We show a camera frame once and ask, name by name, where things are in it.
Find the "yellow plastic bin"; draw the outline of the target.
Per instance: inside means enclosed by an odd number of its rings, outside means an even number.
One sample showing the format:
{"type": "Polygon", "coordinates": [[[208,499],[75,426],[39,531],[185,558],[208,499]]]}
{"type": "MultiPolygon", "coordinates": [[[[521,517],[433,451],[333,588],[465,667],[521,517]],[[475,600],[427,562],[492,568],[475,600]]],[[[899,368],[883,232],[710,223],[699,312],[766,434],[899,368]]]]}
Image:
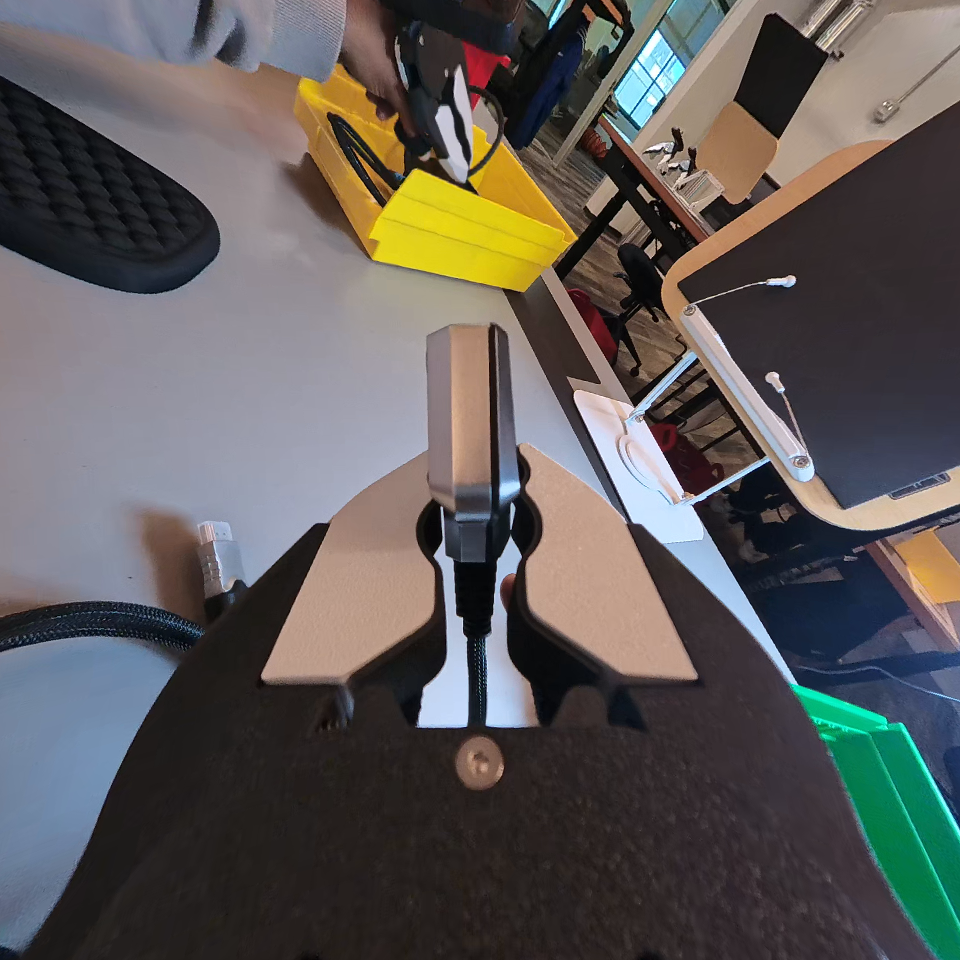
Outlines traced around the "yellow plastic bin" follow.
{"type": "Polygon", "coordinates": [[[403,147],[341,67],[325,83],[299,80],[294,115],[309,155],[373,261],[524,292],[574,242],[570,225],[506,145],[471,177],[473,193],[424,170],[393,189],[362,163],[381,205],[344,156],[330,114],[342,116],[399,175],[403,147]]]}

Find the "black office chair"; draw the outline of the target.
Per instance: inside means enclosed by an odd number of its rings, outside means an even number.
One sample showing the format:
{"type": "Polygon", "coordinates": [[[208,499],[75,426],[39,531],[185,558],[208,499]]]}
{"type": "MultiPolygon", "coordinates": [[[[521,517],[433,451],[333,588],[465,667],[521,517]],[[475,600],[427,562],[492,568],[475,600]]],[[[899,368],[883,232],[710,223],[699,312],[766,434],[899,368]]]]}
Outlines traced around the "black office chair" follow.
{"type": "Polygon", "coordinates": [[[629,293],[620,301],[621,312],[614,318],[611,333],[618,345],[625,346],[630,354],[633,360],[630,376],[635,378],[640,373],[642,361],[627,325],[630,318],[642,310],[655,323],[666,318],[662,294],[664,279],[650,257],[635,244],[619,246],[617,257],[621,270],[615,276],[626,282],[629,293]]]}

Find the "braided HDMI cable green plugs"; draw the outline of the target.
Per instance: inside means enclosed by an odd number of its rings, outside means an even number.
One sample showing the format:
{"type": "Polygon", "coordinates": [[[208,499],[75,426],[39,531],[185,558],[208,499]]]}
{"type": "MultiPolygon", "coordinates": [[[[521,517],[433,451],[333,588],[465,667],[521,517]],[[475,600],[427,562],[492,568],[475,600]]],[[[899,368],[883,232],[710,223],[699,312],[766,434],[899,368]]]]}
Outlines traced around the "braided HDMI cable green plugs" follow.
{"type": "Polygon", "coordinates": [[[454,181],[449,174],[445,173],[438,159],[430,153],[425,158],[421,158],[415,155],[408,146],[404,148],[404,173],[400,174],[394,171],[374,153],[370,145],[343,116],[332,112],[327,114],[331,131],[343,157],[379,208],[384,209],[386,207],[389,197],[400,190],[414,170],[421,170],[441,179],[446,179],[454,186],[460,186],[462,189],[477,195],[477,190],[473,185],[473,177],[487,166],[502,144],[507,118],[501,103],[493,92],[473,83],[468,85],[467,90],[471,98],[482,101],[491,108],[496,122],[496,136],[489,145],[486,154],[469,168],[466,179],[462,183],[454,181]]]}

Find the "grey tape strip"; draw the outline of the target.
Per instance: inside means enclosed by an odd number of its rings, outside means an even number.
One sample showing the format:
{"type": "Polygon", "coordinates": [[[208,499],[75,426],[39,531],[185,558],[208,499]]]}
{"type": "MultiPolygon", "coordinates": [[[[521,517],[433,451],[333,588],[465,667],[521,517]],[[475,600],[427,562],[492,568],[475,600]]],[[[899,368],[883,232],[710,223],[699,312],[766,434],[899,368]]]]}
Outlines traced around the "grey tape strip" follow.
{"type": "Polygon", "coordinates": [[[548,267],[540,276],[546,292],[561,317],[561,327],[568,330],[558,337],[559,364],[573,390],[584,390],[617,401],[626,401],[627,394],[617,372],[607,360],[593,334],[576,309],[570,293],[548,267]]]}

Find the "black mesh cushion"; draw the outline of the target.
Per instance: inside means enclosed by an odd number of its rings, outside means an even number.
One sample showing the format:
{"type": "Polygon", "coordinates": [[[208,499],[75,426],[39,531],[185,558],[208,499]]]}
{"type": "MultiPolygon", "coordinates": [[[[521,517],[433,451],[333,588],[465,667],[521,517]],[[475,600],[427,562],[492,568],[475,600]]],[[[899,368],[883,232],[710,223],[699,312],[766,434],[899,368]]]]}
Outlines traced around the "black mesh cushion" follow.
{"type": "Polygon", "coordinates": [[[1,78],[1,246],[81,282],[155,295],[203,272],[221,237],[186,187],[1,78]]]}

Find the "person's left hand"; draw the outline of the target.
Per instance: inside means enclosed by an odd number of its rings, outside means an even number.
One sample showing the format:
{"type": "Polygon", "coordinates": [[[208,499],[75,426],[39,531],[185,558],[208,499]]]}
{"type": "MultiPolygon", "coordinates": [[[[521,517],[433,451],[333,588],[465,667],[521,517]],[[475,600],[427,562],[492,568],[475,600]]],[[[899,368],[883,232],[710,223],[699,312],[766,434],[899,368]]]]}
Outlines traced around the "person's left hand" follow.
{"type": "Polygon", "coordinates": [[[347,1],[339,62],[366,91],[381,121],[397,118],[407,135],[416,132],[397,65],[394,13],[379,1],[347,1]]]}

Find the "green plastic bin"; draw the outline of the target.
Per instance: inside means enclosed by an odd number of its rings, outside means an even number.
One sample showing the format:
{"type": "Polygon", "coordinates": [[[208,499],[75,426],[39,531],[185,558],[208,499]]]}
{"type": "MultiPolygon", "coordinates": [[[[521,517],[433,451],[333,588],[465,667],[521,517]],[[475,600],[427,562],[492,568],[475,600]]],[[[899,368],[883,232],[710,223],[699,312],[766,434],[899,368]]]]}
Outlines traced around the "green plastic bin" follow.
{"type": "Polygon", "coordinates": [[[904,724],[792,686],[846,788],[875,861],[938,958],[959,957],[959,830],[904,724]]]}

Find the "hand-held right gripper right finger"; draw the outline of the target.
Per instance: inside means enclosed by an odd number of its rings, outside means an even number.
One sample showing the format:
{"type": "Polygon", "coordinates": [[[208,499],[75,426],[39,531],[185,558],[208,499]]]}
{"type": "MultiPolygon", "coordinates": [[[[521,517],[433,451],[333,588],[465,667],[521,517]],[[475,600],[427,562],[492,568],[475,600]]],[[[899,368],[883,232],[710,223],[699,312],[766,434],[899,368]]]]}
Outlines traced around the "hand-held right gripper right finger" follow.
{"type": "Polygon", "coordinates": [[[533,534],[513,583],[517,614],[603,681],[695,683],[697,670],[621,513],[530,443],[518,457],[533,534]]]}

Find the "black board with wooden rim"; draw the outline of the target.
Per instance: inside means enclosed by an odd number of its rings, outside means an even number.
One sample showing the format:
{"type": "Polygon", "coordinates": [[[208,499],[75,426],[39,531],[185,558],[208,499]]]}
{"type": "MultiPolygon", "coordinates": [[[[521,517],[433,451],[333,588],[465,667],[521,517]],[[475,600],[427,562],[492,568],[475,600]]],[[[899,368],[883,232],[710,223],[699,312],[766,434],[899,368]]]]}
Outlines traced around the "black board with wooden rim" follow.
{"type": "Polygon", "coordinates": [[[679,258],[663,303],[779,478],[851,530],[959,502],[959,105],[839,150],[679,258]]]}

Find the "white stand base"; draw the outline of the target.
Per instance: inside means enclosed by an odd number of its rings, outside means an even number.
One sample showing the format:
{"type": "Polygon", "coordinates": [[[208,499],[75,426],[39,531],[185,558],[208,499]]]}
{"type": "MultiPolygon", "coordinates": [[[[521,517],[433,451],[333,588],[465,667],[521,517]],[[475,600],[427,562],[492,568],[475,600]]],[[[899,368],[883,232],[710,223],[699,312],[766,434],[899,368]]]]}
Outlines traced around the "white stand base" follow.
{"type": "Polygon", "coordinates": [[[628,520],[664,545],[700,542],[705,528],[647,424],[630,406],[586,390],[574,403],[628,520]]]}

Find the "small black wooden panel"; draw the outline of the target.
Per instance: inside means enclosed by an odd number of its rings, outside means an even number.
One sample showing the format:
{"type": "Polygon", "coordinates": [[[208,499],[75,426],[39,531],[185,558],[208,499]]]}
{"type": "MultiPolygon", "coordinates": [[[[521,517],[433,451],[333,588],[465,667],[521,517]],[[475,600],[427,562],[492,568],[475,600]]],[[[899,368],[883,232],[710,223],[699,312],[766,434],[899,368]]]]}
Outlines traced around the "small black wooden panel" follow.
{"type": "Polygon", "coordinates": [[[828,54],[779,14],[762,21],[733,99],[697,147],[697,165],[732,205],[747,200],[828,54]]]}

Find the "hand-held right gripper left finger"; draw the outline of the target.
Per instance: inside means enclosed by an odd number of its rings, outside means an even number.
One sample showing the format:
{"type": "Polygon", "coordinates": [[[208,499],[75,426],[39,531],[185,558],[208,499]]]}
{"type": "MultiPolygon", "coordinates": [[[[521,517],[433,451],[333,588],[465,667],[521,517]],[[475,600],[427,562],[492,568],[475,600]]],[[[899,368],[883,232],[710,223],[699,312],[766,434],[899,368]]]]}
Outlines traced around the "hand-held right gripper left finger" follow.
{"type": "Polygon", "coordinates": [[[439,625],[442,574],[422,531],[435,506],[421,453],[363,488],[331,518],[263,667],[269,686],[347,687],[439,625]]]}

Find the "wooden desk with black legs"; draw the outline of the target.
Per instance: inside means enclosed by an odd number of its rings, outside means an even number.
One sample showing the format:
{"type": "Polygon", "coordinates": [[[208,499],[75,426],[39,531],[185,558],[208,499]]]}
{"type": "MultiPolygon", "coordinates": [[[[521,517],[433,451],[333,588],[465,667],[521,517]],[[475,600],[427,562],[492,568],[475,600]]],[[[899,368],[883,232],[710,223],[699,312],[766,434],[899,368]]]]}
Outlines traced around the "wooden desk with black legs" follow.
{"type": "Polygon", "coordinates": [[[598,124],[610,137],[610,147],[596,165],[613,184],[614,193],[558,260],[554,270],[560,280],[565,280],[578,266],[624,207],[630,207],[648,229],[656,245],[652,254],[654,266],[665,275],[682,255],[753,206],[752,198],[730,203],[720,197],[708,205],[704,218],[683,203],[667,180],[647,164],[606,115],[601,115],[598,124]]]}

